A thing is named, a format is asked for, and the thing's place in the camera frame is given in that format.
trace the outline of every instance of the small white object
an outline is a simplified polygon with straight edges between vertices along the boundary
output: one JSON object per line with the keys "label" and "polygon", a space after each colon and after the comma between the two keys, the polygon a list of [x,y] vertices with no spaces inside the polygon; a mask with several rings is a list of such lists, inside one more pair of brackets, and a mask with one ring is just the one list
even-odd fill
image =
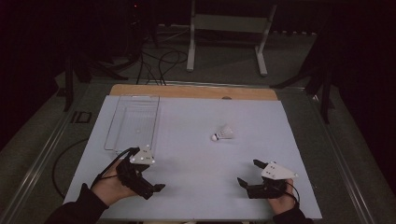
{"label": "small white object", "polygon": [[293,171],[278,165],[274,162],[270,162],[263,170],[262,170],[262,176],[278,180],[278,179],[289,179],[289,178],[295,178],[298,177],[296,173]]}
{"label": "small white object", "polygon": [[219,139],[231,139],[234,138],[233,130],[229,125],[222,126],[216,133],[214,133],[210,139],[214,142],[219,141]]}
{"label": "small white object", "polygon": [[140,147],[140,150],[130,159],[130,162],[133,164],[152,165],[155,160],[152,157],[152,151],[146,145],[145,147]]}

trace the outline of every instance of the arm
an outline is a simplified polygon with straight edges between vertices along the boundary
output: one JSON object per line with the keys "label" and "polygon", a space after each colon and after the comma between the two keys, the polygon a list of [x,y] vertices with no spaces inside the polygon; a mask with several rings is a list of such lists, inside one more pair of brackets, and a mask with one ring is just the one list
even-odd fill
{"label": "arm", "polygon": [[92,189],[86,184],[81,187],[78,199],[56,209],[45,222],[46,224],[94,224],[102,213],[118,200],[136,194],[123,186],[117,178],[116,162]]}
{"label": "arm", "polygon": [[[293,180],[288,179],[288,186],[286,192],[293,194]],[[271,205],[274,211],[273,220],[276,224],[310,224],[314,223],[312,219],[305,218],[304,213],[300,210],[300,205],[294,201],[292,197],[284,194],[282,197],[277,199],[268,199],[268,203]]]}

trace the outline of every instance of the wooden edge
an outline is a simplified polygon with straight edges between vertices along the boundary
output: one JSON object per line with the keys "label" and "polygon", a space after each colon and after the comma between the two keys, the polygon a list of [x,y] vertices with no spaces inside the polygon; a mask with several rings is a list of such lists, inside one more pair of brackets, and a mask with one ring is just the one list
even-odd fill
{"label": "wooden edge", "polygon": [[116,84],[110,95],[159,95],[161,97],[204,98],[236,100],[277,101],[274,90],[236,87],[203,87],[203,86],[150,86]]}

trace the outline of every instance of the tripod leg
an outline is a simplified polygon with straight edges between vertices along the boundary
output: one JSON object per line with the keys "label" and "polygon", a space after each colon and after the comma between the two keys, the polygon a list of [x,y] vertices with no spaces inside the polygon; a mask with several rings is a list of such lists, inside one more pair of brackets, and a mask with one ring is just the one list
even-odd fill
{"label": "tripod leg", "polygon": [[85,53],[83,52],[79,52],[78,53],[78,59],[82,60],[83,62],[87,63],[89,66],[98,69],[100,71],[102,71],[103,73],[105,73],[107,76],[112,77],[116,80],[128,80],[128,77],[122,77],[119,74],[111,71],[110,69],[104,67],[103,65],[101,65],[99,62],[91,59],[90,57],[88,57]]}
{"label": "tripod leg", "polygon": [[320,86],[323,84],[324,78],[324,69],[320,69],[315,76],[312,76],[309,80],[308,84],[305,87],[305,92],[308,95],[315,95],[320,89]]}
{"label": "tripod leg", "polygon": [[65,70],[64,70],[64,79],[65,79],[65,87],[64,87],[64,92],[65,92],[65,98],[66,98],[66,103],[64,105],[64,112],[68,111],[70,108],[70,105],[73,103],[73,64],[72,64],[72,59],[71,56],[67,56],[66,60],[64,62]]}
{"label": "tripod leg", "polygon": [[278,83],[275,85],[270,85],[270,88],[283,89],[283,88],[288,87],[289,85],[295,83],[298,80],[301,80],[305,77],[313,76],[318,70],[319,70],[319,67],[314,67],[306,72],[299,73],[298,75],[291,77],[288,80],[285,80],[281,83]]}
{"label": "tripod leg", "polygon": [[332,72],[326,71],[323,80],[322,101],[320,104],[320,114],[326,123],[329,123],[329,103],[330,103],[330,89],[332,84]]}

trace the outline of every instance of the black cable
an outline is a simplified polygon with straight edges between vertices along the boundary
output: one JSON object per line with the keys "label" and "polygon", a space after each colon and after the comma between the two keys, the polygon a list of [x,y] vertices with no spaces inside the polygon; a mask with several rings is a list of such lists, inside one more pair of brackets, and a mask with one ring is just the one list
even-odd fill
{"label": "black cable", "polygon": [[142,69],[143,69],[143,51],[140,52],[140,68],[139,68],[139,74],[137,74],[136,85],[139,84],[140,76],[142,75]]}
{"label": "black cable", "polygon": [[65,148],[64,151],[61,152],[61,154],[59,154],[59,156],[56,158],[55,162],[52,165],[52,172],[51,172],[51,176],[52,176],[52,184],[53,187],[55,187],[56,192],[58,192],[58,194],[64,199],[65,195],[59,190],[58,184],[55,181],[55,170],[56,170],[56,165],[58,164],[59,159],[64,155],[65,152],[67,152],[70,148],[75,147],[78,144],[81,144],[83,142],[88,141],[88,138],[84,138],[82,140],[77,141],[76,143],[70,145],[69,147]]}
{"label": "black cable", "polygon": [[297,188],[295,188],[292,184],[290,184],[290,183],[288,183],[288,182],[286,182],[286,184],[288,184],[288,185],[290,185],[292,188],[294,188],[294,190],[296,191],[296,193],[297,193],[297,199],[293,196],[293,198],[294,198],[294,201],[296,201],[297,203],[300,203],[300,194],[298,193],[298,190],[297,190]]}
{"label": "black cable", "polygon": [[[186,62],[187,59],[188,59],[188,56],[187,56],[187,53],[182,52],[182,51],[177,50],[177,49],[173,49],[173,48],[160,48],[160,49],[170,49],[171,51],[166,52],[166,53],[163,54],[160,58],[158,58],[158,57],[156,57],[156,56],[153,56],[153,55],[151,55],[151,54],[149,54],[149,53],[146,53],[146,52],[144,52],[144,51],[143,51],[143,53],[146,54],[146,55],[148,55],[148,56],[151,57],[151,58],[154,58],[154,59],[157,59],[157,60],[158,60],[158,69],[159,69],[159,72],[160,72],[160,83],[161,83],[161,85],[163,84],[163,85],[166,86],[166,82],[165,82],[165,79],[164,79],[164,75],[165,75],[166,73],[168,73],[172,68],[174,68],[178,63],[184,63],[184,62]],[[170,62],[170,61],[167,61],[167,60],[164,59],[165,56],[167,56],[168,54],[171,54],[171,53],[177,53],[177,60],[174,61],[174,62]],[[184,58],[183,60],[180,60],[180,54],[183,54],[183,55],[185,56],[185,58]],[[166,71],[163,72],[163,70],[161,69],[161,64],[162,64],[162,63],[170,63],[170,64],[172,64],[172,65],[171,65],[168,69],[166,69]]]}
{"label": "black cable", "polygon": [[152,78],[154,79],[155,83],[157,84],[157,86],[159,86],[160,84],[158,83],[157,78],[155,78],[154,74],[152,74],[152,72],[151,72],[151,70],[152,70],[152,69],[151,69],[151,66],[150,66],[148,63],[144,63],[144,62],[143,62],[143,65],[145,65],[146,68],[148,69],[148,81],[146,82],[146,85],[149,84],[149,82],[150,82],[150,75],[151,75]]}
{"label": "black cable", "polygon": [[288,193],[288,192],[284,192],[286,195],[290,196],[296,204],[300,204],[300,200],[297,200],[296,197],[294,197],[294,195]]}
{"label": "black cable", "polygon": [[101,177],[99,180],[109,179],[109,178],[113,178],[113,177],[116,177],[116,176],[118,176],[118,175],[110,175],[110,176],[106,176],[106,177]]}
{"label": "black cable", "polygon": [[105,179],[105,178],[103,178],[103,175],[108,171],[108,169],[110,169],[110,167],[111,167],[112,165],[114,165],[114,163],[116,163],[125,153],[131,151],[132,149],[134,149],[134,148],[130,147],[130,148],[128,148],[128,149],[122,151],[122,152],[120,153],[120,155],[118,155],[118,156],[116,157],[116,159],[114,159],[114,161],[112,161],[112,162],[105,168],[105,170],[103,170],[102,173],[100,173],[100,174],[93,180],[92,185],[91,185],[91,188],[92,188],[99,180]]}

